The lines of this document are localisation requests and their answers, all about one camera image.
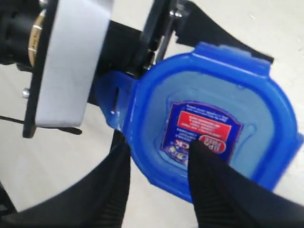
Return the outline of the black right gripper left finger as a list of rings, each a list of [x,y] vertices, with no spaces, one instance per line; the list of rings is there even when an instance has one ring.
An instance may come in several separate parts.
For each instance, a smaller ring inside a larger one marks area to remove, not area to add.
[[[131,177],[131,150],[116,146],[88,175],[60,194],[5,215],[2,228],[120,228]]]

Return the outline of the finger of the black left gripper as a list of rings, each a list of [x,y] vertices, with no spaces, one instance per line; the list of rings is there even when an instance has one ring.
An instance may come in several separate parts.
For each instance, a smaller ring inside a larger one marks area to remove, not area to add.
[[[175,29],[177,43],[195,47],[199,42],[215,46],[226,45],[246,51],[251,56],[273,63],[273,57],[253,49],[229,34],[193,1],[182,3],[182,17]]]

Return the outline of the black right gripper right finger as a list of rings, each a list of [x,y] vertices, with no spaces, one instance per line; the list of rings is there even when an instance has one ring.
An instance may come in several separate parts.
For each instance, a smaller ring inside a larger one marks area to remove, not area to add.
[[[188,182],[200,228],[302,228],[304,208],[235,171],[203,142],[190,143]]]

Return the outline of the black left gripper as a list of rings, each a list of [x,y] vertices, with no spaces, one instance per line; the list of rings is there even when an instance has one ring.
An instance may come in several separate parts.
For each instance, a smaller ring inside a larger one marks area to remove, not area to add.
[[[29,39],[32,65],[23,137],[37,128],[80,126],[93,101],[96,77],[111,70],[140,71],[163,56],[182,0],[155,0],[143,31],[111,20],[112,0],[41,0]]]

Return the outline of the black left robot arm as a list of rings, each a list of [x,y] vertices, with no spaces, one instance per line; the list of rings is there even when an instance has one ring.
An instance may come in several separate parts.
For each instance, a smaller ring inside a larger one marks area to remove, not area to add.
[[[20,71],[32,72],[31,51],[40,33],[34,25],[42,7],[36,0],[3,0],[0,3],[0,63],[15,64]],[[190,0],[155,0],[143,30],[111,21],[97,65],[95,79],[112,70],[140,77],[154,57],[164,54],[170,36],[189,47],[203,41],[227,45],[249,52],[253,57],[273,62],[273,57],[247,46],[226,32]]]

